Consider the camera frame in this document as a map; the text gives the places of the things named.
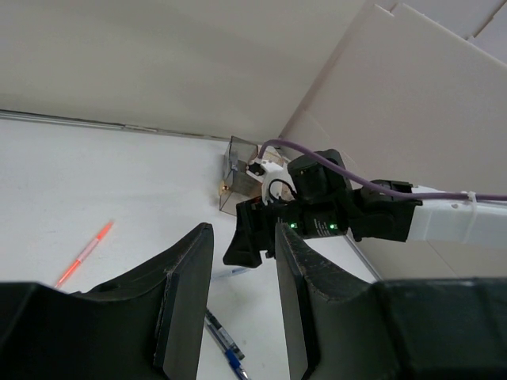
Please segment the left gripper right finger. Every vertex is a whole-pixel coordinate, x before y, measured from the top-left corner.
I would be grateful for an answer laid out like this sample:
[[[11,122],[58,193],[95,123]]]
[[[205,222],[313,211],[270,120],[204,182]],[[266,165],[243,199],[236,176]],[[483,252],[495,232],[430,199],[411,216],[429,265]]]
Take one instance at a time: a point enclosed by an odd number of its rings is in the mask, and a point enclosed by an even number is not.
[[[379,307],[367,283],[276,226],[276,269],[292,379],[378,379]]]

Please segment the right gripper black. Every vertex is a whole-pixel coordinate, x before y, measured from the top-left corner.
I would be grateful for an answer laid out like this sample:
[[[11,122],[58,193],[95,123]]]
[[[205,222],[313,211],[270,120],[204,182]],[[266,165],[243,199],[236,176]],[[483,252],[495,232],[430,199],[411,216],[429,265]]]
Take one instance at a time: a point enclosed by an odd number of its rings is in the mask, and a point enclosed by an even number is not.
[[[262,251],[274,257],[278,223],[288,224],[305,239],[347,233],[349,218],[356,216],[350,181],[306,155],[288,163],[288,174],[294,200],[280,197],[264,205],[258,196],[236,206],[236,230],[223,257],[225,265],[258,266]]]

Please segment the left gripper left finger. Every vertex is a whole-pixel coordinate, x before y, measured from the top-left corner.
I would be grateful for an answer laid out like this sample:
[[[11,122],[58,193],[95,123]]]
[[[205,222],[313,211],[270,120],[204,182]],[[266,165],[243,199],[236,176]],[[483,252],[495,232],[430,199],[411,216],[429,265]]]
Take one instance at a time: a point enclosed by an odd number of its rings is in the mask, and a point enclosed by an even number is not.
[[[194,379],[214,249],[202,222],[148,261],[81,297],[92,302],[82,379]]]

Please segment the black blue gel pen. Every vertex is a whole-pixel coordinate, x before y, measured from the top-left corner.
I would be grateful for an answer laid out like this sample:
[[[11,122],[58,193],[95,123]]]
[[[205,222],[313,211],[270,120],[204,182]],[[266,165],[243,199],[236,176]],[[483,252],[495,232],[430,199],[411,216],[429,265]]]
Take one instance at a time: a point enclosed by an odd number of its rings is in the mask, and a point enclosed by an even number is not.
[[[242,361],[245,358],[245,355],[239,348],[239,346],[234,342],[232,337],[226,331],[226,329],[222,326],[222,324],[218,321],[215,315],[210,311],[210,309],[206,309],[205,313],[205,321],[211,327],[212,331],[217,336],[218,341],[226,348],[232,350],[232,352],[236,355],[236,357]]]

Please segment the blue ballpoint pen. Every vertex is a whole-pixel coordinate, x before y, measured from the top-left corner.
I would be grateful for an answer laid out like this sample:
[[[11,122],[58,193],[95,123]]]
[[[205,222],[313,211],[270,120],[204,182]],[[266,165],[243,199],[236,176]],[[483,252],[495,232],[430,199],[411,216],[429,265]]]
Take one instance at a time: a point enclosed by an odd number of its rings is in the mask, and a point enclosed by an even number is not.
[[[233,370],[235,376],[239,380],[250,380],[250,376],[246,373],[246,370],[243,368],[240,360],[233,353],[232,350],[226,350],[224,352],[225,357],[230,365],[230,368]]]

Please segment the thin blue refill pen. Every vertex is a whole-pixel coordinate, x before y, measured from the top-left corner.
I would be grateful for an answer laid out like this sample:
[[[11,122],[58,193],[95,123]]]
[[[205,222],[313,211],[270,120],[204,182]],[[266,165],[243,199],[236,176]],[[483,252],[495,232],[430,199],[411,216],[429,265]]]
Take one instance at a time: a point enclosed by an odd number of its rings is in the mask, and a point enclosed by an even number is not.
[[[233,276],[238,276],[238,275],[241,275],[241,274],[243,274],[245,272],[248,272],[248,271],[249,271],[248,268],[232,268],[232,269],[227,269],[227,270],[224,270],[224,271],[212,274],[211,281],[216,281],[216,280],[230,278],[230,277],[233,277]]]

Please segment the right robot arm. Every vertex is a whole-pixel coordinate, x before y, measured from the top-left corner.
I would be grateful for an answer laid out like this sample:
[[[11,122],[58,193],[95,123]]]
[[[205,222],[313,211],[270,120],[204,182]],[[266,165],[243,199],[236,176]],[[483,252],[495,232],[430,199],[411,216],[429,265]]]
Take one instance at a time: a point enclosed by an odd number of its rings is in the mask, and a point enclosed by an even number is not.
[[[449,193],[396,180],[363,182],[336,150],[304,154],[286,167],[255,158],[247,172],[262,180],[261,196],[238,203],[225,265],[256,268],[274,257],[275,227],[303,239],[351,235],[386,241],[450,241],[506,246],[506,201],[473,192]]]

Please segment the clear plastic desk organizer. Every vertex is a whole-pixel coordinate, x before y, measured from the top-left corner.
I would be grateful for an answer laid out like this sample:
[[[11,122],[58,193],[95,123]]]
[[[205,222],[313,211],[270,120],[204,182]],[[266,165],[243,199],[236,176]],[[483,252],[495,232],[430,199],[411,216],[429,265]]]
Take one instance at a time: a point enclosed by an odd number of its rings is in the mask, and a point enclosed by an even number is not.
[[[257,180],[247,173],[247,166],[257,157],[260,146],[232,136],[223,159],[223,179],[219,185],[219,210],[237,215],[236,205],[262,195],[262,178]],[[269,147],[263,156],[266,162],[273,162],[284,169],[288,161],[275,148]],[[275,183],[271,193],[283,200],[294,200],[286,184]]]

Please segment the orange pink pen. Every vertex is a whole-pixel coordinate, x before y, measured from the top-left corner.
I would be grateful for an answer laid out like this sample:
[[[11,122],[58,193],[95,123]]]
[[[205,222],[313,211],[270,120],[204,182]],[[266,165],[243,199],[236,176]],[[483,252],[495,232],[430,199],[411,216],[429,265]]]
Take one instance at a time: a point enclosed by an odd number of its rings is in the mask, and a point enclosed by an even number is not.
[[[82,265],[86,258],[95,250],[98,244],[104,239],[108,232],[112,229],[114,221],[109,221],[104,225],[98,234],[86,245],[86,247],[78,254],[70,267],[60,276],[55,283],[55,288],[59,289],[73,275],[73,273]]]

